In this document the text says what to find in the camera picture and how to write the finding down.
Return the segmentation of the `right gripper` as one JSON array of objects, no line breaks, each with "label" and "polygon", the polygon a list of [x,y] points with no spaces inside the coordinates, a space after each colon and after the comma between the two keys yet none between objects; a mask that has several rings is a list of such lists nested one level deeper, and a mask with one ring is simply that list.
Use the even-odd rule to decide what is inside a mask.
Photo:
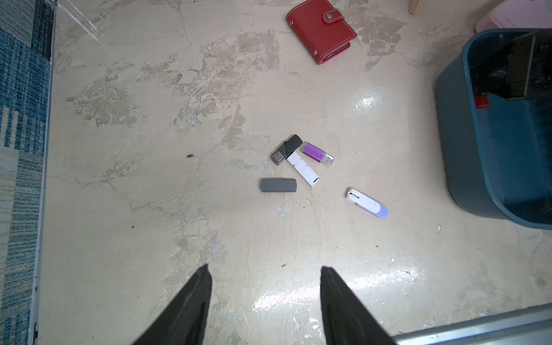
[{"label": "right gripper", "polygon": [[471,72],[478,93],[503,99],[551,97],[551,31],[534,30],[500,40],[500,49]]}]

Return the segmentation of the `teal plastic storage box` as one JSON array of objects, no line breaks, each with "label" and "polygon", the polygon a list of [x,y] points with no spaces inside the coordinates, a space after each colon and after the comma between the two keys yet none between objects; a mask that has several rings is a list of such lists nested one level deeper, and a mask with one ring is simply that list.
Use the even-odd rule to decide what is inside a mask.
[{"label": "teal plastic storage box", "polygon": [[464,211],[551,228],[551,99],[486,93],[476,109],[471,72],[500,40],[529,29],[486,30],[470,38],[434,87],[448,189]]}]

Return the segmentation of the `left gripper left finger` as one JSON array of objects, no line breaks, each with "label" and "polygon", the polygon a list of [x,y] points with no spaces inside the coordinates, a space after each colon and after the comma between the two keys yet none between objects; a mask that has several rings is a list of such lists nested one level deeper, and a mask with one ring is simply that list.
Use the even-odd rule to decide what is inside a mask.
[{"label": "left gripper left finger", "polygon": [[198,268],[136,344],[202,344],[211,301],[212,277]]}]

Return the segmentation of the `purple usb drive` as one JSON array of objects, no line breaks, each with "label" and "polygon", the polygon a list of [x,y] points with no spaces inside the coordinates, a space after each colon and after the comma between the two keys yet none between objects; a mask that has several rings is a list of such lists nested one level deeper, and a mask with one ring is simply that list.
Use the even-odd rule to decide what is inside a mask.
[{"label": "purple usb drive", "polygon": [[312,145],[311,143],[304,142],[301,149],[304,155],[315,160],[316,162],[319,162],[322,165],[325,165],[326,167],[330,167],[333,164],[333,156],[329,155],[329,153],[323,151],[317,146]]}]

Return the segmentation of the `red usb drive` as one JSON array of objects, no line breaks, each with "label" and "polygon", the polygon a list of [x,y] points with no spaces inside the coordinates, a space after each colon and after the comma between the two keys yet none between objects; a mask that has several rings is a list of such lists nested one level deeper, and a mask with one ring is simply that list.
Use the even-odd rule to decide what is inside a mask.
[{"label": "red usb drive", "polygon": [[490,101],[485,93],[476,93],[474,95],[476,109],[486,109],[490,106]]}]

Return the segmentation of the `grey usb drive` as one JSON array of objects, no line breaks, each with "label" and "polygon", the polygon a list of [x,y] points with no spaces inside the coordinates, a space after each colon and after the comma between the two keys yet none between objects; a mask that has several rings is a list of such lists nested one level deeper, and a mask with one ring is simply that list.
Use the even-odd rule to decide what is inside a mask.
[{"label": "grey usb drive", "polygon": [[262,178],[260,190],[263,193],[295,193],[297,181],[293,178]]}]

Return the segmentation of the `black translucent usb drive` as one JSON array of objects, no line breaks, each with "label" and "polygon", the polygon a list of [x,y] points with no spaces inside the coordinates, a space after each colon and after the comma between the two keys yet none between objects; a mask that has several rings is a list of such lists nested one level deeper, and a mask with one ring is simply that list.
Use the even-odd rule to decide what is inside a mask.
[{"label": "black translucent usb drive", "polygon": [[287,160],[301,145],[303,140],[298,135],[291,136],[288,140],[284,141],[276,151],[270,156],[271,160],[276,165],[281,165]]}]

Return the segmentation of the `white lilac usb drive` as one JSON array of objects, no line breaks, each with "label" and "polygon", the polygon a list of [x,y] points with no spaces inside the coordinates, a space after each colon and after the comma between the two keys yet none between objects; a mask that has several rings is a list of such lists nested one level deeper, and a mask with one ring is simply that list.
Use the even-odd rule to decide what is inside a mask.
[{"label": "white lilac usb drive", "polygon": [[348,189],[346,192],[346,199],[378,218],[385,219],[388,217],[389,211],[385,205],[354,188]]}]

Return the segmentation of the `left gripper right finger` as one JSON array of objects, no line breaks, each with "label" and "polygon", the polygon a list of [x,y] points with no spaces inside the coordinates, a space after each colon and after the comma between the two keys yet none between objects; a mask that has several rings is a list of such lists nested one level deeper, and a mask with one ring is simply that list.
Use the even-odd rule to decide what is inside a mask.
[{"label": "left gripper right finger", "polygon": [[321,313],[327,344],[394,344],[332,267],[321,269]]}]

